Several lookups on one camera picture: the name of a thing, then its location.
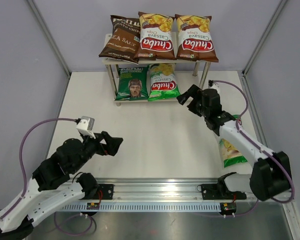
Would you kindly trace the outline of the green Chuba cassava bag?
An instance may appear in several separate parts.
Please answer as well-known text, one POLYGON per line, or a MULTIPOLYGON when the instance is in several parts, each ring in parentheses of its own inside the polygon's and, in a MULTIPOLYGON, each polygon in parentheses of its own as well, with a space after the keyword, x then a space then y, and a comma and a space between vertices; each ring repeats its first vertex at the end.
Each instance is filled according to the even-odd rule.
POLYGON ((149 66, 149 102, 177 98, 180 95, 175 66, 175 63, 155 63, 149 66))

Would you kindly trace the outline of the brown Chuba cassava bag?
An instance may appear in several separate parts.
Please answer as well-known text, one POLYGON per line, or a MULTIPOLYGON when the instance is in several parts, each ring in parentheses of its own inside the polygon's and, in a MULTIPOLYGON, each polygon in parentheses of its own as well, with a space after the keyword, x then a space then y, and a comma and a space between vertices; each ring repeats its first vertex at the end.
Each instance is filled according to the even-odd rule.
POLYGON ((159 13, 138 12, 140 23, 137 59, 175 60, 172 27, 175 18, 159 13))
POLYGON ((210 33, 212 16, 176 14, 178 49, 176 58, 186 61, 219 61, 210 33))

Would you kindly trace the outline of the green Kettle hand cooked bag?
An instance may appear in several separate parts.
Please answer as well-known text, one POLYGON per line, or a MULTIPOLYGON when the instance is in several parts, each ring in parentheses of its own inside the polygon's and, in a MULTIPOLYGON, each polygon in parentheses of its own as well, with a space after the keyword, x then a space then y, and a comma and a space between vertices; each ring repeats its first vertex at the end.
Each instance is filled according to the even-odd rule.
POLYGON ((148 99, 148 66, 119 68, 116 101, 139 101, 148 99))

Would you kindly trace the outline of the green white Chuba bag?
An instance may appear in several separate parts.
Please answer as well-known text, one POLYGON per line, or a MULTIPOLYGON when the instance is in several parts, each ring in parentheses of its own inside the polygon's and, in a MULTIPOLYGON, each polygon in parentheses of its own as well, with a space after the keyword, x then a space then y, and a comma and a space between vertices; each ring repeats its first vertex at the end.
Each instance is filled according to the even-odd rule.
POLYGON ((226 139, 215 136, 219 155, 224 168, 247 163, 247 159, 226 139))

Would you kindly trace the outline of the brown Kettle sea salt bag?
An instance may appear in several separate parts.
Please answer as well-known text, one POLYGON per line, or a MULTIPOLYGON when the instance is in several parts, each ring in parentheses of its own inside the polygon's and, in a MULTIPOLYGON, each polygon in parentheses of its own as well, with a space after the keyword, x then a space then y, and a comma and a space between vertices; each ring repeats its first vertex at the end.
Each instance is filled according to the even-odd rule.
POLYGON ((139 19, 111 15, 110 20, 112 34, 98 56, 138 64, 139 60, 135 55, 140 46, 141 26, 139 19))

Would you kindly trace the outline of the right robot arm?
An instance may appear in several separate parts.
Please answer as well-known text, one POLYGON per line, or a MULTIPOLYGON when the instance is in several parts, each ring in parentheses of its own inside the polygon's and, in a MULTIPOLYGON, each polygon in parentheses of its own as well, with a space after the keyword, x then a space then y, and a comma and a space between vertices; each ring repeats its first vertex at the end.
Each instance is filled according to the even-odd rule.
POLYGON ((209 88, 201 89, 193 84, 176 99, 184 105, 191 98, 187 108, 193 114, 203 117, 208 129, 215 136, 232 144, 252 167, 251 174, 230 172, 218 178, 217 193, 229 198, 233 193, 252 193, 258 200, 275 200, 276 196, 291 191, 287 202, 295 197, 290 160, 283 151, 274 152, 253 139, 229 112, 223 110, 218 81, 210 81, 209 88))

